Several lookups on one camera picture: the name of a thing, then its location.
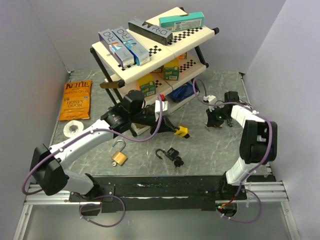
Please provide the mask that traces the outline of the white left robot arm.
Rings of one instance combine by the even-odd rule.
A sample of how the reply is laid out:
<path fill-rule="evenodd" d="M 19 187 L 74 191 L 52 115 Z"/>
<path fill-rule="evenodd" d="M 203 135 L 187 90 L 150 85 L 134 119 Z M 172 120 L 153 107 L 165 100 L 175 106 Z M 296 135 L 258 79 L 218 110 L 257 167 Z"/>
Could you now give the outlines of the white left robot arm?
<path fill-rule="evenodd" d="M 124 137 L 124 132 L 132 124 L 149 126 L 152 137 L 174 129 L 165 118 L 170 111 L 168 101 L 158 95 L 153 112 L 143 108 L 144 102 L 141 91 L 131 90 L 122 101 L 109 107 L 105 114 L 76 136 L 50 147 L 39 145 L 33 153 L 29 176 L 36 180 L 47 196 L 69 191 L 82 195 L 87 201 L 95 200 L 100 191 L 99 183 L 88 173 L 69 171 L 72 163 L 98 145 L 117 136 Z"/>

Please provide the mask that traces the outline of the black round padlock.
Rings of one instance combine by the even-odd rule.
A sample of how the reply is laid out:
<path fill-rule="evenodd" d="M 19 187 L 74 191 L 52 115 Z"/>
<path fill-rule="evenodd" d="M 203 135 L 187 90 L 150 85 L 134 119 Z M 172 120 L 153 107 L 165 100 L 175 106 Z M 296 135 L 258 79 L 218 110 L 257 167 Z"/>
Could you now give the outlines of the black round padlock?
<path fill-rule="evenodd" d="M 158 152 L 162 152 L 164 153 L 164 156 L 167 157 L 168 159 L 170 159 L 171 161 L 174 161 L 178 156 L 179 156 L 179 151 L 175 150 L 174 148 L 170 148 L 168 151 L 165 151 L 161 148 L 158 148 L 155 150 L 155 155 L 159 158 L 159 159 L 163 159 Z"/>

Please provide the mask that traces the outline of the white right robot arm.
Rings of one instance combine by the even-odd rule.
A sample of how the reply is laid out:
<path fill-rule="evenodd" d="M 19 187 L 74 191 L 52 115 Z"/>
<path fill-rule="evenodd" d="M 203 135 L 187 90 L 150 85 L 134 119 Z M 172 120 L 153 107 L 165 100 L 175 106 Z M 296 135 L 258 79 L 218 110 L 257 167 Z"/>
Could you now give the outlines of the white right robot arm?
<path fill-rule="evenodd" d="M 225 121 L 234 120 L 242 127 L 239 145 L 239 158 L 225 173 L 226 182 L 218 187 L 223 199 L 230 199 L 240 186 L 259 166 L 272 162 L 277 156 L 278 125 L 274 121 L 262 118 L 258 112 L 240 101 L 236 91 L 224 94 L 224 102 L 214 106 L 216 98 L 205 96 L 203 100 L 210 104 L 206 110 L 207 126 L 219 128 Z"/>

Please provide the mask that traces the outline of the yellow padlock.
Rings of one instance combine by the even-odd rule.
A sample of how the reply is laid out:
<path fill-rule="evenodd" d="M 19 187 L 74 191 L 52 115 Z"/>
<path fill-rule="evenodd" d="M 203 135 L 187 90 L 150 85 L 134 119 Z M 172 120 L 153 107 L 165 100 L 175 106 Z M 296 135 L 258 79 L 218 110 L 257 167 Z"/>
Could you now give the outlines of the yellow padlock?
<path fill-rule="evenodd" d="M 185 138 L 185 139 L 188 139 L 190 137 L 188 128 L 183 126 L 176 127 L 174 134 L 180 138 Z"/>

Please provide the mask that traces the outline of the black-headed key bunch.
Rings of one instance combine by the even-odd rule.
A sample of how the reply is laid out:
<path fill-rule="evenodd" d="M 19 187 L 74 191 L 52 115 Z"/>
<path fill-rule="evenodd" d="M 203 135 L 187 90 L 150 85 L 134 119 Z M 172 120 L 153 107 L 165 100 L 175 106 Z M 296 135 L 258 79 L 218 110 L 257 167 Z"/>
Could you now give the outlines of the black-headed key bunch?
<path fill-rule="evenodd" d="M 174 168 L 175 169 L 180 169 L 180 168 L 186 168 L 189 170 L 189 167 L 185 164 L 185 162 L 182 160 L 181 157 L 177 156 L 174 160 L 173 160 L 173 164 L 174 164 Z"/>

